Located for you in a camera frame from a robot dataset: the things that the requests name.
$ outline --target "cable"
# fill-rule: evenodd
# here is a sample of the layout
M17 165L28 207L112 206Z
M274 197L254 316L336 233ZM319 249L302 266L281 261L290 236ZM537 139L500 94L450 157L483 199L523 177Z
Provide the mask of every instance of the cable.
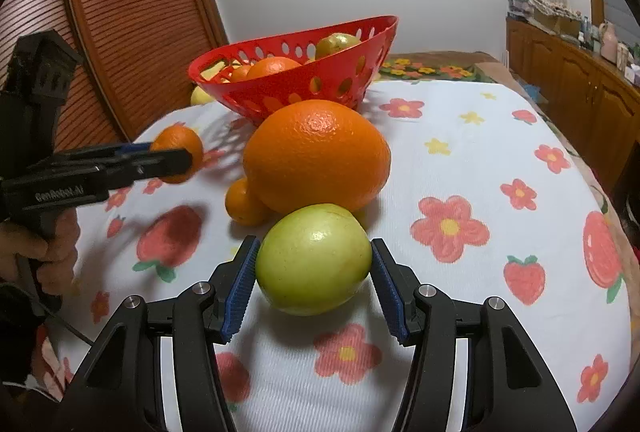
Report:
M22 289L20 286L18 286L17 284L14 284L13 282L0 282L0 288L3 288L3 287L12 287L15 290L19 291L20 293L25 295L25 297L28 297L32 302L34 302L38 306L40 306L47 313L47 315L49 315L53 320L57 321L59 324L62 324L66 328L67 331L69 331L70 333L73 333L77 338L80 338L82 340L82 342L84 342L85 344L87 344L89 346L93 346L94 345L94 342L92 340L90 340L89 338L87 338L87 336L85 336L81 332L79 332L75 327L73 327L70 323L68 323L65 319L63 319L63 317L53 313L53 311L51 311L42 302L40 302L40 300L38 300L38 298L36 296L34 296L31 293L29 293L28 291Z

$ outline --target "large orange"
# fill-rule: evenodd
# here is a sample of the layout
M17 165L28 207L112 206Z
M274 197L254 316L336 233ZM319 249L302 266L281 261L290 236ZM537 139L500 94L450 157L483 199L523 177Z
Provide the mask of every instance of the large orange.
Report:
M183 125L170 125L156 136L151 143L150 151L165 151L166 149L186 149L191 154L191 167L184 174L176 174L161 178L165 183L184 183L202 166L204 151L202 141L193 129Z
M391 152L356 111L307 100L279 109L255 130L243 165L251 191L276 212L318 203L353 212L385 186Z
M266 57L256 62L246 74L246 79L266 77L287 69L300 66L295 60L287 57Z

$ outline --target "floral bedsheet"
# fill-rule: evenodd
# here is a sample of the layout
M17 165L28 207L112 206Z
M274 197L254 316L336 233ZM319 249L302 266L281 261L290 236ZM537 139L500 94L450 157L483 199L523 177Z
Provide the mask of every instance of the floral bedsheet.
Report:
M618 253L574 157L525 99L499 84L377 82L360 110L392 150L387 185L358 214L369 236L384 238L399 263L452 298L504 298L578 430L588 430L627 376L631 340ZM252 128L213 103L167 115L140 141L172 123L192 127L206 146L194 178L136 184L79 211L78 279L62 314L90 337L126 296L174 297L208 278L246 234L223 199L242 174ZM52 336L71 376L87 347L62 330ZM389 335L367 280L350 302L306 318L273 310L256 286L241 331L212 354L241 432L369 432L391 430L412 353ZM167 340L161 361L167 425L177 431ZM466 343L458 340L451 431L460 429L465 380Z

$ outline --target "finger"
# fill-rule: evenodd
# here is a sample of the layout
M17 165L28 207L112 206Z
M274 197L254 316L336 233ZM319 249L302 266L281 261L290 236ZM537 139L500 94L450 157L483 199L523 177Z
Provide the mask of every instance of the finger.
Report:
M15 263L15 255L0 254L0 277L9 282L18 280L18 265Z
M71 287L78 251L73 249L67 257L56 263L40 266L36 274L42 290L50 295L62 295Z
M57 235L53 241L49 243L49 249L42 259L43 262L62 261L69 252L76 247L76 242L80 237L80 226L74 220L65 224L65 232Z
M47 242L25 227L11 221L0 223L0 253L15 255L20 253L30 259L41 259L47 253Z

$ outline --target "wooden door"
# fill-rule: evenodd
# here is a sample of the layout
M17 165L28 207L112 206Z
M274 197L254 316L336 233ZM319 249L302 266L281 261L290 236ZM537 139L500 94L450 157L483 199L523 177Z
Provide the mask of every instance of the wooden door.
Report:
M509 51L509 67L524 80L529 82L525 73L525 53L528 26L523 22L507 20L507 49Z
M583 155L588 142L594 65L577 50L565 46L559 57L558 91L551 119L572 146Z
M531 30L528 55L528 82L540 87L540 94L548 101L541 107L548 111L558 92L558 42L541 30Z
M585 159L600 184L612 193L638 132L638 99L622 79L600 73L594 87L593 122Z

